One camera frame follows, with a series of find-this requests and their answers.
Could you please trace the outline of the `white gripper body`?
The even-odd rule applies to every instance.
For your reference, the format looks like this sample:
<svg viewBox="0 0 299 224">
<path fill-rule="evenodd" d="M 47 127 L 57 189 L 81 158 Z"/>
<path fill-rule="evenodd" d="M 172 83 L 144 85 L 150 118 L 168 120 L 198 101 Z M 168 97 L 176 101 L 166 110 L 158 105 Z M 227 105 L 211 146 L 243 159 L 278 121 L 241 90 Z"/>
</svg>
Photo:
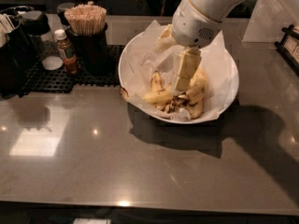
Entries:
<svg viewBox="0 0 299 224">
<path fill-rule="evenodd" d="M 221 27 L 220 21 L 210 19 L 191 0 L 181 0 L 172 18 L 172 35 L 184 47 L 208 46 Z"/>
</svg>

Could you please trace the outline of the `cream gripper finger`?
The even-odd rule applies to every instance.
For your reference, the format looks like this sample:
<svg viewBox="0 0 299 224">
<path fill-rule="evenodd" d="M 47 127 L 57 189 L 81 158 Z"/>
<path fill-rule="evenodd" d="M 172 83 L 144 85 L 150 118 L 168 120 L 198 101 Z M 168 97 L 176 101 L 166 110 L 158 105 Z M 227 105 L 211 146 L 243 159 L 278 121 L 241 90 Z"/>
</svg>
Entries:
<svg viewBox="0 0 299 224">
<path fill-rule="evenodd" d="M 172 32 L 173 29 L 171 24 L 168 24 L 164 27 L 164 30 L 161 32 L 153 47 L 155 52 L 162 53 L 178 43 L 173 37 Z"/>
<path fill-rule="evenodd" d="M 180 95 L 185 92 L 202 60 L 199 48 L 188 48 L 174 55 L 171 92 Z"/>
</svg>

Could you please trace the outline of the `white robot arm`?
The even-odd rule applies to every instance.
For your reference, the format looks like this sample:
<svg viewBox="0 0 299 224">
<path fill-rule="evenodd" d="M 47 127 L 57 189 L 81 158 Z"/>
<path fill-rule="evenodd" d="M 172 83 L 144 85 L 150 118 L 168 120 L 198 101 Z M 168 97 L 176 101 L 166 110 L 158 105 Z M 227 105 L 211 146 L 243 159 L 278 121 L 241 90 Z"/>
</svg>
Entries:
<svg viewBox="0 0 299 224">
<path fill-rule="evenodd" d="M 245 0 L 181 0 L 172 23 L 156 41 L 155 48 L 163 52 L 175 45 L 204 48 L 211 44 L 229 13 Z M 299 0 L 275 0 L 296 21 Z"/>
</svg>

